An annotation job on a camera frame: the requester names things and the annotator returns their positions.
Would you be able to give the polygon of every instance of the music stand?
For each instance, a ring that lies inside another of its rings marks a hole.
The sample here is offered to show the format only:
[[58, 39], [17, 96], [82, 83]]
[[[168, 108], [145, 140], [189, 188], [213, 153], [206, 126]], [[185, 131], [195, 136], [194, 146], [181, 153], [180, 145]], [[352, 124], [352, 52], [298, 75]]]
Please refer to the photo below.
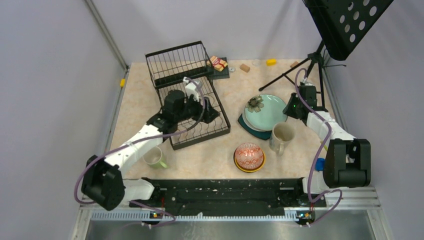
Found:
[[299, 64], [259, 88], [259, 91], [283, 77], [294, 83], [287, 74], [311, 60], [306, 77], [314, 65], [318, 64], [321, 102], [325, 108], [322, 72], [324, 59], [321, 55], [324, 45], [330, 57], [338, 61], [346, 60], [392, 2], [393, 0], [303, 0], [322, 41], [315, 52], [308, 54]]

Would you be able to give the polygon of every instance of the wooden block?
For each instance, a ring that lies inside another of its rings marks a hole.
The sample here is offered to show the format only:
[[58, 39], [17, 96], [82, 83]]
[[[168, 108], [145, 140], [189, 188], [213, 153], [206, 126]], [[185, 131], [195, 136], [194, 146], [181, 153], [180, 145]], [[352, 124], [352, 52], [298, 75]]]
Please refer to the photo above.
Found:
[[295, 61], [295, 62], [293, 62], [291, 65], [290, 65], [290, 68], [294, 68], [296, 65], [298, 65], [299, 63], [297, 62], [297, 61]]
[[243, 63], [240, 65], [240, 69], [248, 73], [251, 70], [251, 67]]
[[275, 64], [277, 64], [277, 60], [275, 58], [266, 60], [267, 66], [272, 66], [272, 65], [275, 65]]

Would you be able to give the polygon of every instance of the red patterned bowl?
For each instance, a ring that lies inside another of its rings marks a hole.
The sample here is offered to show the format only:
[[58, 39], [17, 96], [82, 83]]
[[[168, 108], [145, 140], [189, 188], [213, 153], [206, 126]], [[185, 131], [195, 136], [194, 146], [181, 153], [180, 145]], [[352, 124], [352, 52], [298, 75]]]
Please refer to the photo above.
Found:
[[251, 142], [245, 142], [235, 149], [234, 159], [245, 170], [255, 170], [264, 162], [264, 152]]

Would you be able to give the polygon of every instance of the black perforated panel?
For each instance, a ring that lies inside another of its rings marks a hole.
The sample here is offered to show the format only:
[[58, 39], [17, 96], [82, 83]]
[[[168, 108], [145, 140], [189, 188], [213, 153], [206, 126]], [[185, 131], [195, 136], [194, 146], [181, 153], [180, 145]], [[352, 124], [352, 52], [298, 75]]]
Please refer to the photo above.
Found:
[[343, 61], [393, 0], [304, 0], [333, 59]]

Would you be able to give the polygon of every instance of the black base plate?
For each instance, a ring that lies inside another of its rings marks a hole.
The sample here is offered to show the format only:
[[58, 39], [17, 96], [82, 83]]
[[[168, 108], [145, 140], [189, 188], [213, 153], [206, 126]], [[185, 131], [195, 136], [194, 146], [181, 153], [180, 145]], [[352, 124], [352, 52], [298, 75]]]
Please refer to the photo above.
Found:
[[[286, 207], [308, 207], [302, 179], [153, 180], [149, 200], [140, 203], [177, 216], [282, 216]], [[325, 207], [319, 200], [315, 207]]]

